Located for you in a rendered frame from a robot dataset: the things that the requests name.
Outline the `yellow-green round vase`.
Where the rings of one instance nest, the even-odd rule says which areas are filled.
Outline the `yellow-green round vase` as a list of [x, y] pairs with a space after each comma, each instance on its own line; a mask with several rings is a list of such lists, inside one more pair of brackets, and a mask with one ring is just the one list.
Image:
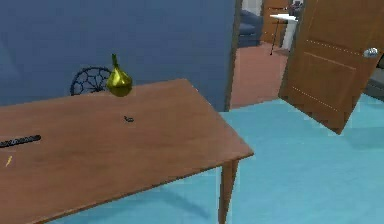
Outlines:
[[132, 90], [133, 80], [120, 68], [116, 54], [112, 55], [112, 64], [113, 69], [107, 79], [106, 87], [114, 96], [125, 97]]

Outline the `brown wooden table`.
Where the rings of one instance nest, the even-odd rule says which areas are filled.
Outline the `brown wooden table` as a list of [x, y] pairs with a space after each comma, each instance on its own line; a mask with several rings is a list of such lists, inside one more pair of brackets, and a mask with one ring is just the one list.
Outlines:
[[0, 149], [0, 224], [44, 224], [216, 167], [225, 224], [237, 165], [253, 154], [186, 79], [139, 85], [124, 98], [0, 107], [0, 141], [30, 135], [41, 140]]

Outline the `brown wooden room door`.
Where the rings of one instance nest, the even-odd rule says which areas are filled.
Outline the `brown wooden room door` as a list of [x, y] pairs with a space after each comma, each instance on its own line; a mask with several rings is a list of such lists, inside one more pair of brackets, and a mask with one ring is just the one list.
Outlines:
[[384, 0], [304, 0], [279, 97], [339, 134], [382, 55]]

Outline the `black remote control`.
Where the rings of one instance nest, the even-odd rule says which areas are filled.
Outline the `black remote control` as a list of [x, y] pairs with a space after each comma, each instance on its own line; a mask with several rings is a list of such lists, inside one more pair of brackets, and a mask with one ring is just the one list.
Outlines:
[[41, 135], [33, 135], [33, 136], [5, 140], [0, 142], [0, 148], [12, 147], [12, 146], [26, 144], [30, 142], [39, 141], [39, 140], [41, 140]]

